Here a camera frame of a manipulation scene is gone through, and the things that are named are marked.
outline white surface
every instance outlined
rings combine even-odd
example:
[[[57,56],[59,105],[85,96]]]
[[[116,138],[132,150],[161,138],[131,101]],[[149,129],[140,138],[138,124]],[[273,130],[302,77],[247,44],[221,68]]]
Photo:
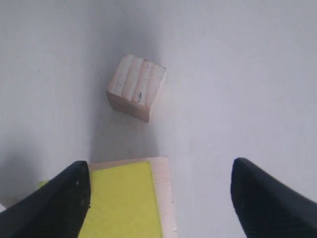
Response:
[[[180,238],[244,237],[243,156],[317,201],[315,1],[11,0],[0,8],[0,196],[75,160],[169,155]],[[145,124],[113,112],[124,53],[168,70]]]

